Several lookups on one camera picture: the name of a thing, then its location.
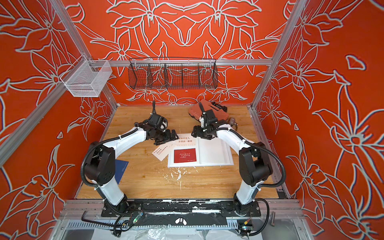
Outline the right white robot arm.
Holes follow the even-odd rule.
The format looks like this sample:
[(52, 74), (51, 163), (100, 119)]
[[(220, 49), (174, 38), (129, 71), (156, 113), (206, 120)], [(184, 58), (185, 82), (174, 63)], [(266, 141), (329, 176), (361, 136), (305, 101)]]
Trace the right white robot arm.
[[(239, 173), (242, 183), (234, 194), (235, 212), (243, 216), (250, 211), (256, 200), (256, 194), (261, 188), (277, 188), (286, 181), (287, 173), (284, 164), (272, 151), (265, 148), (261, 142), (254, 143), (235, 131), (231, 125), (203, 128), (194, 126), (192, 137), (206, 140), (218, 138), (227, 143), (239, 156)], [(275, 159), (281, 168), (281, 178), (277, 183), (266, 184), (265, 181), (273, 174), (270, 158)]]

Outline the white photo album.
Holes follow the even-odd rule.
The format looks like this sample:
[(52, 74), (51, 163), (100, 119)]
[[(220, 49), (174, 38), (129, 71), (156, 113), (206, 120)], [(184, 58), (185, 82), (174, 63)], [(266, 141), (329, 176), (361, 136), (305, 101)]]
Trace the white photo album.
[[(174, 150), (177, 149), (196, 149), (197, 162), (175, 164)], [(177, 147), (174, 145), (168, 160), (169, 168), (232, 166), (233, 164), (230, 146), (218, 138), (212, 140), (196, 138), (195, 148)]]

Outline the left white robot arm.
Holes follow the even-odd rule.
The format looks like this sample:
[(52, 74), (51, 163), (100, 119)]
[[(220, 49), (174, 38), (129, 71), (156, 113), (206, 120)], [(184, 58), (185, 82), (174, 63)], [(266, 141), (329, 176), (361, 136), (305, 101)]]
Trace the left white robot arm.
[(127, 215), (131, 206), (115, 179), (117, 157), (147, 140), (153, 140), (154, 145), (159, 146), (178, 138), (174, 130), (159, 130), (144, 125), (136, 126), (118, 137), (92, 143), (81, 165), (82, 181), (99, 193), (112, 212)]

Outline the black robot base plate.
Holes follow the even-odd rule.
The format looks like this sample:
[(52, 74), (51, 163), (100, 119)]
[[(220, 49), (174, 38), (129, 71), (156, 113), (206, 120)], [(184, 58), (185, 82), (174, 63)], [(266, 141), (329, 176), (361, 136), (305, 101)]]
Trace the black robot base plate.
[(244, 214), (235, 212), (232, 199), (135, 199), (128, 200), (129, 204), (136, 205), (136, 213), (143, 211), (146, 214), (216, 214), (223, 217), (260, 217), (261, 211), (257, 203), (247, 209)]

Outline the cream card small text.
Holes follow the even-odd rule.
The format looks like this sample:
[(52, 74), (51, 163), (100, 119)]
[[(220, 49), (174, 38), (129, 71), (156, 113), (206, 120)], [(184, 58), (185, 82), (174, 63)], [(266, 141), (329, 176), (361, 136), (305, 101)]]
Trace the cream card small text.
[(153, 156), (159, 161), (163, 161), (173, 150), (174, 145), (172, 143), (166, 143), (158, 146), (153, 152)]

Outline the white card red text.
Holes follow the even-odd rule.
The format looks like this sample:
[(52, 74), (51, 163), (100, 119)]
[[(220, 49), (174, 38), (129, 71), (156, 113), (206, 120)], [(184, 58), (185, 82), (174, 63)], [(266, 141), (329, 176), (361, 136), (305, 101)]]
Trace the white card red text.
[(196, 138), (192, 137), (191, 134), (179, 134), (178, 139), (173, 141), (173, 145), (177, 147), (196, 147)]

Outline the red photo card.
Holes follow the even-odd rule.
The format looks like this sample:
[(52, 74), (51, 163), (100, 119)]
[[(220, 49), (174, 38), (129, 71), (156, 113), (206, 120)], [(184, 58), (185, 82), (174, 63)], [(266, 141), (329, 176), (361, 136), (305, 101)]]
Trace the red photo card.
[(192, 163), (197, 162), (196, 149), (177, 149), (174, 150), (174, 163)]

